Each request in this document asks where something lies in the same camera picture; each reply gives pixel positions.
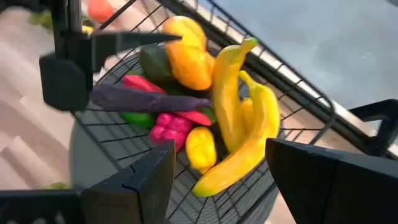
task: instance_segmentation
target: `gray table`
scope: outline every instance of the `gray table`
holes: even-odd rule
[[[345,108],[398,98],[397,0],[215,0]]]

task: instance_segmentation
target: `black metal rack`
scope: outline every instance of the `black metal rack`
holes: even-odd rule
[[[134,4],[140,3],[144,6],[147,15],[131,29],[131,32],[139,32],[140,25],[145,22],[150,22],[153,25],[154,29],[152,32],[160,32],[161,25],[168,17],[184,15],[196,20],[202,26],[208,38],[208,51],[210,53],[217,54],[223,47],[238,44],[227,34],[228,29],[237,30],[243,37],[256,37],[215,2],[212,0],[206,0],[205,2],[211,6],[210,20],[205,19],[198,13],[198,8],[201,4],[199,1],[195,1],[193,5],[177,0],[160,0],[157,2],[150,0],[128,1],[99,29],[106,28],[128,7],[134,7]],[[148,4],[152,4],[154,9],[149,10]],[[159,21],[159,18],[155,17],[157,14],[165,15],[165,17]],[[226,20],[224,19],[228,24],[225,30],[220,30],[212,24],[215,17],[219,19],[227,18]],[[284,97],[289,97],[300,105],[291,113],[282,117],[282,122],[285,121],[285,126],[281,128],[279,137],[297,141],[300,136],[311,132],[313,138],[305,143],[315,144],[332,126],[336,117],[331,100],[301,75],[297,75],[298,80],[296,82],[291,82],[280,73],[281,68],[288,68],[294,73],[298,73],[280,59],[266,44],[259,41],[259,46],[262,49],[261,53],[259,55],[250,53],[246,58],[243,69],[257,81],[281,91],[282,94],[278,95],[281,103]],[[119,62],[112,68],[103,68],[106,70],[106,75],[97,84],[117,85],[128,71],[140,70],[138,55],[134,53],[134,50],[131,49],[123,57],[117,56]],[[263,52],[275,57],[280,64],[277,67],[273,67],[263,61],[260,58]],[[310,96],[299,87],[300,83],[307,84],[319,97]],[[248,89],[243,82],[240,82],[239,90],[241,96],[248,96]],[[324,123],[317,127],[307,128],[288,125],[289,119],[294,118],[295,114],[302,110],[313,110],[321,99],[328,104],[328,109],[323,110],[325,118],[327,118],[322,120]],[[149,140],[147,131],[137,129],[126,123],[118,113],[105,112],[101,108],[90,104],[86,111],[74,113],[74,116],[118,170],[138,160],[154,148],[154,145]],[[185,153],[183,151],[179,152],[177,154],[174,187],[166,216],[171,223],[262,223],[271,211],[277,195],[277,187],[268,170],[266,161],[262,161],[243,180],[240,180],[220,194],[209,198],[196,198],[191,193],[191,189],[199,177],[200,175],[189,167]]]

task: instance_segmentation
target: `purple eggplant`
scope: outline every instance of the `purple eggplant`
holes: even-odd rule
[[[93,103],[106,111],[140,113],[192,111],[211,105],[209,99],[148,93],[124,86],[106,84],[94,86],[91,99]]]

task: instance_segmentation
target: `toy vegetable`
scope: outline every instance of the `toy vegetable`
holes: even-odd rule
[[[121,113],[123,120],[137,127],[151,129],[155,125],[155,118],[149,113]]]
[[[198,111],[202,112],[206,117],[210,120],[212,124],[217,122],[216,116],[214,115],[214,111],[210,107],[202,107]]]
[[[280,114],[274,92],[255,82],[246,72],[239,75],[248,84],[253,101],[253,127],[238,150],[199,179],[193,188],[196,196],[212,196],[244,177],[264,158],[266,139],[278,134]]]
[[[154,143],[162,144],[166,140],[173,139],[175,150],[178,152],[184,145],[193,122],[170,113],[161,113],[155,126],[150,131],[150,139]]]
[[[217,152],[211,131],[205,127],[194,128],[185,143],[192,168],[204,174],[216,164]]]
[[[113,7],[107,0],[90,0],[87,12],[92,19],[104,23],[113,15]]]
[[[208,67],[212,66],[211,62],[207,62]],[[155,44],[142,46],[139,54],[139,64],[144,71],[141,75],[148,81],[161,87],[170,95],[187,95],[198,98],[208,98],[210,96],[208,91],[192,90],[180,84],[174,78],[164,47]]]
[[[238,72],[246,54],[256,44],[255,39],[246,39],[242,45],[225,47],[215,61],[213,105],[221,135],[229,152],[237,150],[248,133],[239,101]]]
[[[209,99],[192,96],[168,96],[106,84],[94,86],[91,99],[93,103],[104,110],[121,112],[191,111],[211,105]]]
[[[206,36],[199,24],[185,16],[173,16],[165,21],[163,32],[182,36],[182,40],[165,45],[173,76],[193,90],[209,88],[211,62],[208,60],[213,57],[206,52]]]
[[[139,75],[128,75],[123,77],[123,83],[125,86],[131,87],[136,90],[147,91],[150,93],[161,93],[166,94],[161,88],[151,83],[150,81],[142,78]],[[175,114],[190,119],[198,124],[209,126],[211,125],[210,119],[203,113],[198,111],[176,111]]]
[[[250,130],[254,124],[253,101],[250,98],[243,99],[241,102],[241,109],[246,130]]]

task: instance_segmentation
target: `green cucumber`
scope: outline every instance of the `green cucumber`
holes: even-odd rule
[[[155,44],[145,45],[139,54],[139,64],[152,83],[168,83],[175,81],[169,60],[164,48]]]
[[[151,129],[156,123],[155,116],[149,113],[120,113],[120,116],[127,123],[143,129]]]

